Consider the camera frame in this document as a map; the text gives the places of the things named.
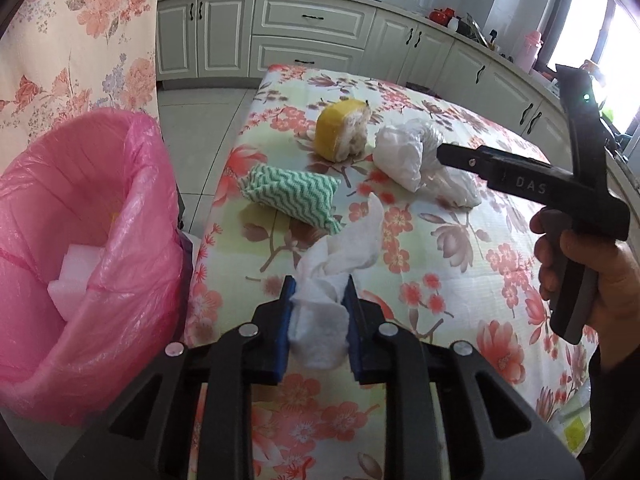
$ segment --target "pink plastic bag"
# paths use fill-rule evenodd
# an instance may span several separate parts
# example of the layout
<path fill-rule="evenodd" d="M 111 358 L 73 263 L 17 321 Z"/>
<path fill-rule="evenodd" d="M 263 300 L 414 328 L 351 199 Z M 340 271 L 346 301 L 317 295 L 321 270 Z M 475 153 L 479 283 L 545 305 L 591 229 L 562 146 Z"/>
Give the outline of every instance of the pink plastic bag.
<path fill-rule="evenodd" d="M 0 404 L 79 424 L 171 340 L 183 251 L 157 123 L 102 109 L 34 142 L 0 178 Z M 76 316 L 47 293 L 69 244 L 105 247 Z"/>

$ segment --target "curtain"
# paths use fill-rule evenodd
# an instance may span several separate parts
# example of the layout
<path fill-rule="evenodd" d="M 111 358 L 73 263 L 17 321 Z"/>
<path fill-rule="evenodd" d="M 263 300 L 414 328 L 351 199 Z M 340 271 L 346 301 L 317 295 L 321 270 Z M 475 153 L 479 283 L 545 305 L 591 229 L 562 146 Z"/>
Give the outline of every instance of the curtain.
<path fill-rule="evenodd" d="M 25 0 L 0 40 L 0 172 L 96 107 L 158 118 L 158 0 Z"/>

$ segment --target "black sleeve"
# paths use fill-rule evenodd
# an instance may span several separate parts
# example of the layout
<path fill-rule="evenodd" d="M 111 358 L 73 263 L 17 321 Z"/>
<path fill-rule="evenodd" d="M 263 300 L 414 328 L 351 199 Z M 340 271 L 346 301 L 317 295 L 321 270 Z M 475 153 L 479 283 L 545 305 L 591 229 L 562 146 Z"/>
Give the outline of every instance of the black sleeve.
<path fill-rule="evenodd" d="M 597 471 L 618 448 L 640 413 L 640 348 L 609 372 L 600 369 L 600 348 L 589 364 L 591 437 L 581 456 L 587 473 Z"/>

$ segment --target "silver rivet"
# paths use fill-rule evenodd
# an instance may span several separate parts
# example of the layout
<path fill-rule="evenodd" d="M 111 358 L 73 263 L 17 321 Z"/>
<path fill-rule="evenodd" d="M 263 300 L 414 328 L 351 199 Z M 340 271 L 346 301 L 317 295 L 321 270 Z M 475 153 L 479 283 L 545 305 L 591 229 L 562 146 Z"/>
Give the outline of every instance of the silver rivet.
<path fill-rule="evenodd" d="M 258 326 L 253 323 L 245 323 L 238 329 L 238 332 L 242 337 L 252 337 L 258 333 Z"/>
<path fill-rule="evenodd" d="M 164 347 L 164 353 L 169 357 L 178 357 L 178 355 L 182 355 L 184 352 L 184 345 L 180 342 L 174 341 L 173 343 L 169 343 Z"/>
<path fill-rule="evenodd" d="M 456 341 L 453 343 L 453 351 L 462 356 L 471 355 L 474 352 L 474 348 L 467 341 Z"/>
<path fill-rule="evenodd" d="M 398 333 L 398 327 L 393 323 L 383 323 L 378 327 L 378 332 L 387 337 L 393 337 Z"/>

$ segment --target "yellow sponge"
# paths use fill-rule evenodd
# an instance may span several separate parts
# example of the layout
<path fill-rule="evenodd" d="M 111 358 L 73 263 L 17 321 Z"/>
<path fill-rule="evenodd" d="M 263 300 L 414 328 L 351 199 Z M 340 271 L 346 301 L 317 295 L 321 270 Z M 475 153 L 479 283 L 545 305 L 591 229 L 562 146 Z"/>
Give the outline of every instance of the yellow sponge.
<path fill-rule="evenodd" d="M 345 99 L 325 108 L 316 123 L 314 149 L 332 162 L 342 162 L 363 152 L 367 143 L 369 103 Z"/>

